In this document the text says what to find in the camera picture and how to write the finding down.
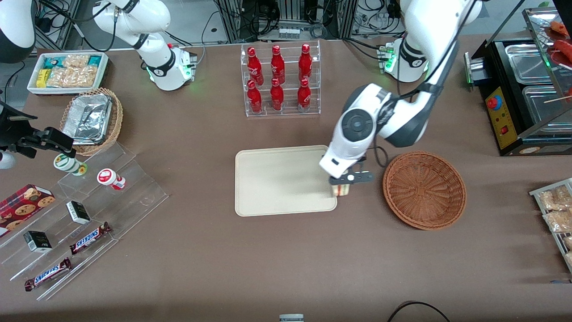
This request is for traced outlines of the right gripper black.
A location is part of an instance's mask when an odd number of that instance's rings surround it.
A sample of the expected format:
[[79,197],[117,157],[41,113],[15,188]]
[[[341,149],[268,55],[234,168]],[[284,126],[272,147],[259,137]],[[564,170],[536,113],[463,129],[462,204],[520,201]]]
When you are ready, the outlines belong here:
[[0,114],[0,146],[1,149],[34,158],[36,149],[49,149],[59,153],[74,153],[73,138],[54,127],[46,127],[41,137],[36,135],[37,129],[29,121],[37,116],[26,114],[1,102]]

